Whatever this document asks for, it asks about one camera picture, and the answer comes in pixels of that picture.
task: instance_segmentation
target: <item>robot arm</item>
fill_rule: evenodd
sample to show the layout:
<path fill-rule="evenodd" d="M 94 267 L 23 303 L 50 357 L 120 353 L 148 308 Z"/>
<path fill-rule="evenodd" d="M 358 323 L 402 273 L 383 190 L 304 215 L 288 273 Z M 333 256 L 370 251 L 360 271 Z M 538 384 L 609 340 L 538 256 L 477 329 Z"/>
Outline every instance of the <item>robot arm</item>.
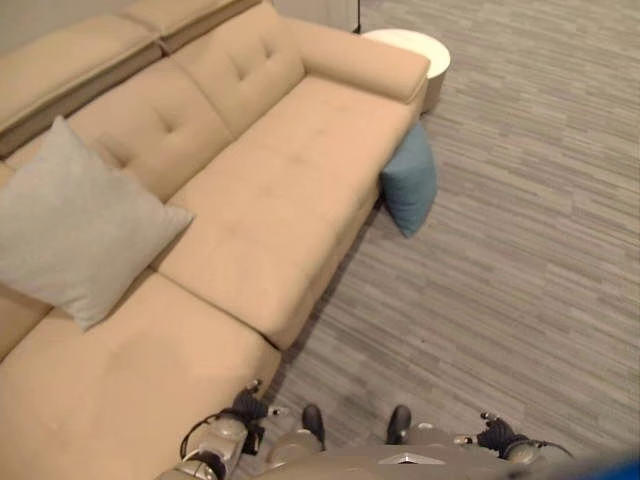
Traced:
<path fill-rule="evenodd" d="M 182 461 L 156 480 L 225 480 L 235 469 L 240 454 L 256 455 L 264 428 L 259 421 L 282 415 L 282 408 L 269 408 L 255 397 L 261 385 L 254 380 L 242 390 L 230 408 L 196 423 L 180 444 Z"/>

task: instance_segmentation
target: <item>cable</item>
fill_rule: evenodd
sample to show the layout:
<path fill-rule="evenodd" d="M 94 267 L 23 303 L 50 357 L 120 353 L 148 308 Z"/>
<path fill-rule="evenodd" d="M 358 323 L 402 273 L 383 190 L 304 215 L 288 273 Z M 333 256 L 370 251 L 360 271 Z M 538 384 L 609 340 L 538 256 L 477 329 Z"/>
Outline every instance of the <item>cable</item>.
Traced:
<path fill-rule="evenodd" d="M 209 423 L 209 420 L 216 418 L 218 415 L 220 415 L 220 413 L 209 415 L 208 417 L 203 418 L 198 423 L 196 423 L 193 427 L 191 427 L 191 429 L 187 432 L 187 434 L 182 439 L 182 442 L 180 442 L 180 460 L 184 460 L 184 458 L 187 456 L 187 444 L 189 443 L 189 438 L 191 437 L 191 434 L 195 432 L 198 428 L 200 428 L 202 425 Z"/>
<path fill-rule="evenodd" d="M 503 459 L 507 459 L 509 457 L 509 453 L 516 447 L 520 446 L 520 445 L 531 445 L 533 447 L 538 447 L 538 448 L 542 448 L 542 447 L 554 447 L 557 448 L 558 450 L 562 450 L 564 453 L 566 453 L 570 458 L 575 458 L 573 456 L 573 453 L 571 453 L 569 450 L 567 450 L 565 447 L 563 447 L 562 445 L 558 444 L 558 443 L 553 443 L 553 442 L 547 442 L 546 440 L 533 440 L 533 439 L 525 439 L 525 440 L 518 440 L 516 442 L 511 443 L 504 451 L 504 455 L 500 456 L 500 458 Z"/>
<path fill-rule="evenodd" d="M 535 442 L 538 442 L 540 444 L 540 446 L 542 447 L 554 447 L 557 448 L 558 450 L 562 450 L 564 453 L 566 453 L 567 455 L 569 455 L 570 458 L 575 458 L 573 456 L 573 453 L 571 453 L 569 450 L 567 450 L 566 448 L 564 448 L 562 445 L 558 444 L 558 443 L 553 443 L 553 442 L 547 442 L 545 440 L 534 440 Z"/>

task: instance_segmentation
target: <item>gray pillow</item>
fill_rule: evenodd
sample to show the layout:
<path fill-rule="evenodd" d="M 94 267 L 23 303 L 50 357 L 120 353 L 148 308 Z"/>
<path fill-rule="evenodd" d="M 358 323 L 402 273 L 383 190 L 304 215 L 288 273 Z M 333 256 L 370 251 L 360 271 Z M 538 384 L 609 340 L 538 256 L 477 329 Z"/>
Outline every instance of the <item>gray pillow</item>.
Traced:
<path fill-rule="evenodd" d="M 0 190 L 0 283 L 87 329 L 192 218 L 106 165 L 58 117 Z"/>

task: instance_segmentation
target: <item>floor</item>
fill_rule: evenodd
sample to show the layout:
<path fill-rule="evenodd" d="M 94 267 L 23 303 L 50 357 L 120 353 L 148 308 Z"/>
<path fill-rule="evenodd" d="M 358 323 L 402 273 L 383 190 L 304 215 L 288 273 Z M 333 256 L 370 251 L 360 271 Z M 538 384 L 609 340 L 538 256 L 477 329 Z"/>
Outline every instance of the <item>floor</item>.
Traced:
<path fill-rule="evenodd" d="M 373 212 L 272 386 L 291 416 L 235 478 L 309 402 L 329 448 L 381 442 L 398 403 L 456 433 L 496 411 L 579 455 L 638 445 L 637 0 L 362 0 L 362 25 L 452 52 L 422 119 L 440 190 L 410 240 Z"/>

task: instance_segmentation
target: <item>blue pillow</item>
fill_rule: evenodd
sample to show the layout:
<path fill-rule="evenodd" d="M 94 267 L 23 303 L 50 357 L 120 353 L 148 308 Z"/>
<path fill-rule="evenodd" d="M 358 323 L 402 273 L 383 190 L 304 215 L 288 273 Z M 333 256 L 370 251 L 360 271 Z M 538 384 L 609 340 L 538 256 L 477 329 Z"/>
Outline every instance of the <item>blue pillow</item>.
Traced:
<path fill-rule="evenodd" d="M 438 190 L 436 166 L 427 133 L 416 123 L 382 171 L 382 190 L 389 212 L 405 237 L 416 233 Z"/>

